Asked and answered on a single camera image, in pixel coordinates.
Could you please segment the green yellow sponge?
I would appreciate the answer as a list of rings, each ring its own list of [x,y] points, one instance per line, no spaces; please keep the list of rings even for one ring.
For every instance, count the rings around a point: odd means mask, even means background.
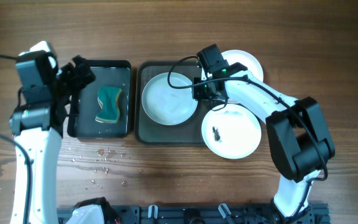
[[[95,120],[100,123],[117,123],[121,112],[119,109],[119,97],[122,90],[113,86],[101,86],[98,90],[98,103],[101,111]]]

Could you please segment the pale green plate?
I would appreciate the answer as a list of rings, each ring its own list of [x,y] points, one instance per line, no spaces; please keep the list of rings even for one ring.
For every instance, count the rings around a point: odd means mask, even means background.
[[[175,89],[175,86],[187,86],[191,80],[180,73],[161,73],[147,82],[141,100],[145,113],[153,121],[173,126],[188,120],[196,111],[198,102],[193,98],[192,90]]]

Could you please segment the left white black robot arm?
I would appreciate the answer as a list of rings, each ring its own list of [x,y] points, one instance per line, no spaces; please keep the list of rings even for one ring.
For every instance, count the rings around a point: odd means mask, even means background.
[[[18,56],[16,70],[25,104],[10,120],[16,145],[16,181],[11,223],[57,223],[57,160],[66,106],[71,95],[95,80],[89,61],[79,55],[63,67],[44,50]]]

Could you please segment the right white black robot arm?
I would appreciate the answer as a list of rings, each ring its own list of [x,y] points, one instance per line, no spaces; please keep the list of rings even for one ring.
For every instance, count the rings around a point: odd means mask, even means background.
[[[270,155],[281,174],[273,202],[286,221],[295,219],[307,207],[313,182],[328,178],[327,162],[335,155],[318,102],[281,94],[239,62],[230,65],[220,59],[200,65],[206,79],[192,84],[195,92],[209,101],[217,96],[233,99],[265,123]]]

